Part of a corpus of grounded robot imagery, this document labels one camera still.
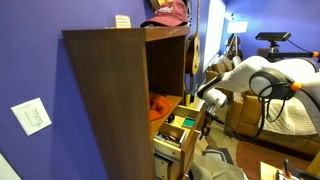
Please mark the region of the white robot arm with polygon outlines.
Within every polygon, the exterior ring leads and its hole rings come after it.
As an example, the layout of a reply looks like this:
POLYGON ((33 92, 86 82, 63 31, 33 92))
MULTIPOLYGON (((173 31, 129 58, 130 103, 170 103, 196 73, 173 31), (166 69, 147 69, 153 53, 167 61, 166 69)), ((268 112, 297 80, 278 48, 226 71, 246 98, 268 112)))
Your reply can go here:
POLYGON ((221 73, 202 85, 197 96, 210 105, 217 104, 215 88, 232 92, 251 90, 264 99, 297 98, 304 106, 317 134, 320 134, 320 71, 305 58, 269 62, 261 56, 251 56, 233 70, 221 73))

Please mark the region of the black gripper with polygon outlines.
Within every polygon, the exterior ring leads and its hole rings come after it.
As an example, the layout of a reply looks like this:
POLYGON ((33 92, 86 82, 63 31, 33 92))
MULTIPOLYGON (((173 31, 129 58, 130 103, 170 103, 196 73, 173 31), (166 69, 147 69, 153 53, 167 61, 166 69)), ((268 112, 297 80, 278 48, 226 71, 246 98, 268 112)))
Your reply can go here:
POLYGON ((201 127, 202 134, 208 134, 210 132, 211 123, 216 119, 216 115, 212 112, 206 111, 204 116, 204 122, 201 127))

